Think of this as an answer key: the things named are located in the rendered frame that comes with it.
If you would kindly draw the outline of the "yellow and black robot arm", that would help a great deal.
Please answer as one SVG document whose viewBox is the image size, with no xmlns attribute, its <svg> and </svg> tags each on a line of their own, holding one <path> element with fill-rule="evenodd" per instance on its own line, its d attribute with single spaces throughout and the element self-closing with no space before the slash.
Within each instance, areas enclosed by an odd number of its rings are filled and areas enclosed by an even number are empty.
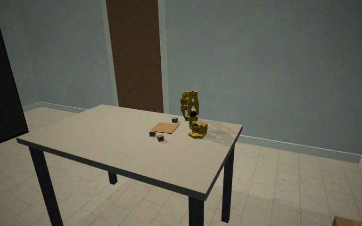
<svg viewBox="0 0 362 226">
<path fill-rule="evenodd" d="M 192 100 L 194 98 L 194 100 Z M 188 120 L 189 120 L 189 128 L 192 132 L 189 132 L 189 136 L 192 138 L 200 138 L 202 139 L 207 131 L 204 133 L 204 126 L 206 123 L 196 123 L 198 121 L 198 114 L 199 114 L 199 102 L 197 98 L 197 91 L 188 91 L 183 92 L 181 97 L 181 105 L 187 105 L 188 109 Z M 191 108 L 194 105 L 196 111 L 191 112 Z"/>
</svg>

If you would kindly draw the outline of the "tan flat mat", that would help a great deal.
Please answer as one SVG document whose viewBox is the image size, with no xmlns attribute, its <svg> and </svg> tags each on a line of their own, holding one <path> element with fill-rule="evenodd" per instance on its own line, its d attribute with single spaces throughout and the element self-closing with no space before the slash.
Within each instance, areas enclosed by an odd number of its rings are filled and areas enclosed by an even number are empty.
<svg viewBox="0 0 362 226">
<path fill-rule="evenodd" d="M 179 124 L 159 122 L 152 130 L 156 130 L 156 132 L 160 133 L 172 134 L 178 126 Z"/>
</svg>

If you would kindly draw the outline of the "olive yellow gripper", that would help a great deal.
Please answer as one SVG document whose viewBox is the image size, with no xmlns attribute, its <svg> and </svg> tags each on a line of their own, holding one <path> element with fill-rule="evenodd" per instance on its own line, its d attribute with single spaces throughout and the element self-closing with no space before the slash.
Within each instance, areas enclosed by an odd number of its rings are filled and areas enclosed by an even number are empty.
<svg viewBox="0 0 362 226">
<path fill-rule="evenodd" d="M 185 118 L 185 110 L 188 109 L 187 105 L 188 105 L 188 104 L 186 104 L 186 105 L 181 105 L 181 112 L 182 112 L 184 118 Z"/>
</svg>

